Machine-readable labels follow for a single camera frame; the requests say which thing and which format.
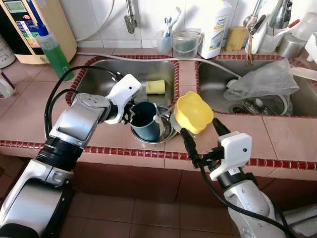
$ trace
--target cup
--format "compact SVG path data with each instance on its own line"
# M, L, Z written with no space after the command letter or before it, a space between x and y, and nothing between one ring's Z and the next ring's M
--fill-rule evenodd
M163 123L156 105L150 102L141 102L131 110L135 113L131 122L135 133L143 140L158 140L163 131Z
M155 39L157 41L156 45L154 40L151 41L153 47L156 47L158 52L162 54L169 54L172 52L172 37L163 36L164 30L158 31L156 33Z

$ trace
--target yellow sponge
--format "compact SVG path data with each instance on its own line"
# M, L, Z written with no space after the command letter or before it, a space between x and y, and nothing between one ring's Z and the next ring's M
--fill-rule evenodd
M165 81L148 81L146 83L147 94L164 94L165 93Z

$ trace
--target yellow bowl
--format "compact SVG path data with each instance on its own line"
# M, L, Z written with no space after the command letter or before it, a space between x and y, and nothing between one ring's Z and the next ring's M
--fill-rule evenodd
M180 97L175 106L176 121L194 134L202 132L213 119L211 108L195 92Z

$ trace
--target stainless steel sink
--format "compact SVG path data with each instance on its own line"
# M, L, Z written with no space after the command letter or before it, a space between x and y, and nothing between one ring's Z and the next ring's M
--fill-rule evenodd
M128 73L136 77L142 84L135 101L149 100L162 106L169 106L174 101L175 66L169 61L160 62L134 62L124 60L106 59L93 65L105 67L122 75ZM165 94L147 95L145 85L147 81L165 80ZM106 96L114 86L111 76L101 70L88 69L77 87L77 91Z
M247 67L244 60L213 60L227 69L245 75L256 70L273 60L255 60L252 67ZM229 101L224 98L226 85L231 79L236 79L233 75L206 63L199 67L201 96L209 106L222 113L247 113L243 109L241 101ZM293 105L294 116L317 116L317 93L309 80L294 77L300 89L291 95L290 100Z

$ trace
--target dish soap bottle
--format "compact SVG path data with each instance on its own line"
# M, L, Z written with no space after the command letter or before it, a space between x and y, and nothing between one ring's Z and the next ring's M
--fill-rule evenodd
M43 24L37 26L38 35L36 39L39 41L44 54L49 59L55 73L59 78L68 71L71 67L60 48L60 45L53 32L48 32L47 28ZM74 77L74 73L71 72L67 75L64 81L69 81Z
M205 59L220 54L221 43L226 24L232 12L232 6L226 0L195 0L195 15L186 22L186 28L198 28L203 40L198 53Z
M0 99L8 98L15 92L15 86L8 77L0 70Z

